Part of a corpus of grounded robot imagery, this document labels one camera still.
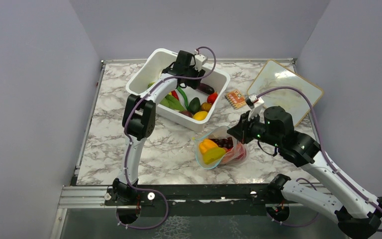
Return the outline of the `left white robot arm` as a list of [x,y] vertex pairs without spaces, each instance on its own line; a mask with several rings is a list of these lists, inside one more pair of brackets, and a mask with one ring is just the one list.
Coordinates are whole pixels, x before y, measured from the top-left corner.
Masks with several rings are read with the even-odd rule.
[[128,96],[122,125],[126,136],[126,148],[122,169],[112,184],[114,197],[124,204],[131,204],[137,198],[138,166],[146,139],[155,127],[157,105],[165,96],[184,85],[196,89],[205,76],[202,68],[207,57],[180,51],[176,60],[162,70],[155,83],[144,92]]

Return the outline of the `red apple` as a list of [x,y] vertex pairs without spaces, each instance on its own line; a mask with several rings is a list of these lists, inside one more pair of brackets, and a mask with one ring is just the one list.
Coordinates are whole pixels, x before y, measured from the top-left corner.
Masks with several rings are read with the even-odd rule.
[[233,163],[241,162],[245,160],[247,156],[247,150],[245,145],[237,143],[236,146],[230,151],[231,152],[231,161]]

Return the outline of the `purple grape bunch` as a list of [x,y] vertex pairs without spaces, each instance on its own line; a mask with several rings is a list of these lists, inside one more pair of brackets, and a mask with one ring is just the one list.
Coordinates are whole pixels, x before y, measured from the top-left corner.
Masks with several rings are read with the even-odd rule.
[[234,146],[233,139],[232,137],[219,139],[217,141],[217,145],[222,148],[232,149]]

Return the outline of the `orange bell pepper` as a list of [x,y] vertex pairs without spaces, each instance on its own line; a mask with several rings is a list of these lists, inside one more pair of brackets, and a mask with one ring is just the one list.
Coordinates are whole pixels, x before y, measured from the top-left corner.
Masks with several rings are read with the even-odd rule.
[[207,139],[207,138],[205,138],[203,141],[201,141],[198,145],[198,149],[199,149],[201,154],[205,154],[205,153],[207,153],[208,150],[210,150],[212,148],[216,148],[216,147],[218,147],[217,143],[214,142],[213,140]]

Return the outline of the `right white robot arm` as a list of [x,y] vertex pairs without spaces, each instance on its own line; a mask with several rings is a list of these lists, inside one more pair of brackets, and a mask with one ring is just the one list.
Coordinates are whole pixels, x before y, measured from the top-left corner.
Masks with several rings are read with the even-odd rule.
[[353,239],[367,239],[381,231],[382,196],[363,189],[322,152],[314,138],[296,131],[291,114],[282,107],[269,107],[262,116],[247,111],[227,132],[243,144],[256,140],[273,146],[283,159],[315,177],[329,191],[323,194],[278,174],[267,186],[266,196],[272,202],[287,200],[309,207]]

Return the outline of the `clear zip top bag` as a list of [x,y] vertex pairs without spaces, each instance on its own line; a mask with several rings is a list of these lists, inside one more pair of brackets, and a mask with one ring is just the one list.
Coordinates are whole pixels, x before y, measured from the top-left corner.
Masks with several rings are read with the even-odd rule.
[[219,165],[239,164],[247,159],[247,147],[230,135],[228,129],[221,126],[192,138],[195,159],[200,167],[209,170]]

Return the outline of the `dark eggplant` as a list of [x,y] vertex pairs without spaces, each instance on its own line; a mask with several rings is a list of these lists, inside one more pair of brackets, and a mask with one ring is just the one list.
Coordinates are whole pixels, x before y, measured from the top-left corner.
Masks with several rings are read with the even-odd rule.
[[215,93],[215,89],[213,87],[204,83],[200,83],[200,85],[197,87],[197,90],[207,95]]

